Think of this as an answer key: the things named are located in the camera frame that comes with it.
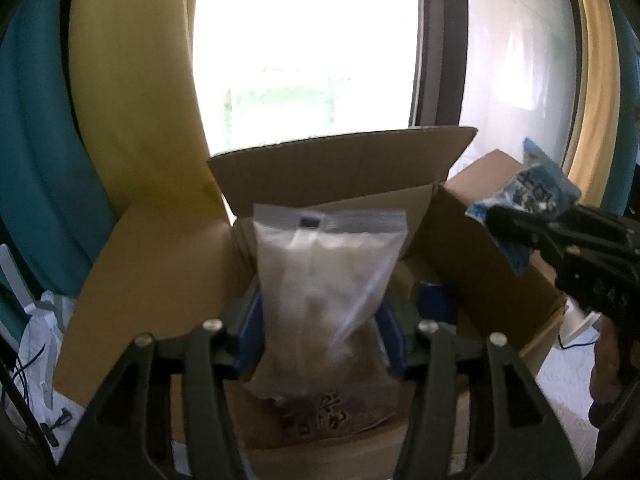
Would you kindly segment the person's right hand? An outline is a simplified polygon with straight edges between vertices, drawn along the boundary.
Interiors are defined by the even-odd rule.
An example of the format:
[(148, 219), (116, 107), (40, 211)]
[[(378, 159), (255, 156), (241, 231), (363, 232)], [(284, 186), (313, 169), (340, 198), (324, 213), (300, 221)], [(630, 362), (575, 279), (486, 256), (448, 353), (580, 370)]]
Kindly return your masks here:
[(620, 372), (620, 345), (617, 330), (610, 318), (603, 315), (601, 331), (594, 344), (594, 363), (590, 375), (589, 391), (594, 403), (612, 404), (623, 391)]

